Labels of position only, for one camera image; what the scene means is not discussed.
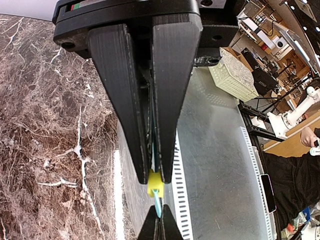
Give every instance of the smartphone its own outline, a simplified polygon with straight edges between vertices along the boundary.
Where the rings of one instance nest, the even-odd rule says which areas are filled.
[[[266,203],[266,211],[271,214],[277,210],[277,206],[269,175],[260,175],[260,183],[262,184],[262,193],[264,202]]]

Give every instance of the person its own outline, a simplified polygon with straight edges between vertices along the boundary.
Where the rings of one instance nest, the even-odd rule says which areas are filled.
[[[315,147],[318,137],[320,128],[313,132],[305,127],[300,134],[301,143],[309,148]],[[282,157],[266,152],[263,156],[282,230],[302,210],[320,200],[320,156],[306,153],[301,157]]]

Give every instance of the brown marble wall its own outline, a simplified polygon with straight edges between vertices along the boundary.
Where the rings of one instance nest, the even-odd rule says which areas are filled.
[[[50,22],[0,15],[0,239],[116,239],[117,117],[92,61],[55,45],[53,31]],[[76,151],[59,156],[77,145],[80,114],[87,194]],[[38,184],[61,178],[77,187]],[[133,239],[127,208],[124,198]]]

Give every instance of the gray tabletop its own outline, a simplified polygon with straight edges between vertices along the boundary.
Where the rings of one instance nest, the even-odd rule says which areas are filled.
[[[215,86],[208,68],[193,70],[177,131],[193,233],[185,239],[270,239],[270,219],[237,101]],[[147,187],[138,184],[121,128],[119,147],[126,198],[138,233],[153,200]],[[166,185],[165,191],[164,202],[174,212],[175,189]]]

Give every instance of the smartphone screen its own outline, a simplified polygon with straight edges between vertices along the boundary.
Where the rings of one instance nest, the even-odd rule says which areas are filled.
[[[260,175],[261,182],[263,184],[264,188],[264,198],[267,204],[267,209],[269,213],[274,212],[276,207],[275,197],[274,197],[274,191],[271,186],[270,177],[268,174]]]

